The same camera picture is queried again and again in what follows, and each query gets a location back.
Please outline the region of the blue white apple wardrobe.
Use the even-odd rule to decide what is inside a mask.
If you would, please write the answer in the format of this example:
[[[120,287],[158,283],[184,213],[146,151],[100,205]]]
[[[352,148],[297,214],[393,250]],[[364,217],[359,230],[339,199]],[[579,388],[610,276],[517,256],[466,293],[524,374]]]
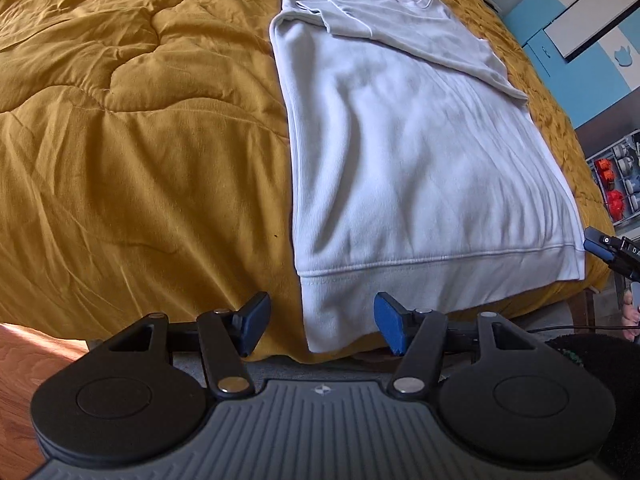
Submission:
[[[639,88],[639,0],[522,0],[503,23],[575,128]]]

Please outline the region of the white Nevada sweatshirt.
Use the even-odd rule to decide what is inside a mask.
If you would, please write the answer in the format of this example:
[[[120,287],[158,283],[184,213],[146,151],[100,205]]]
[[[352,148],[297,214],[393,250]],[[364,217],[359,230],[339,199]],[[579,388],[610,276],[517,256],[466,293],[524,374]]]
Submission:
[[[376,325],[373,300],[449,313],[586,274],[567,180],[485,39],[440,0],[282,0],[308,348]]]

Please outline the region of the shoe rack with shoes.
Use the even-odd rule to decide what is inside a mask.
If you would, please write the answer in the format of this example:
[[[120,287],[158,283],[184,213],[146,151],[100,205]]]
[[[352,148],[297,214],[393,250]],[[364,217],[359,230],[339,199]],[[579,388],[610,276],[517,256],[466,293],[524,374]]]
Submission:
[[[593,181],[617,233],[639,227],[639,130],[587,159]]]

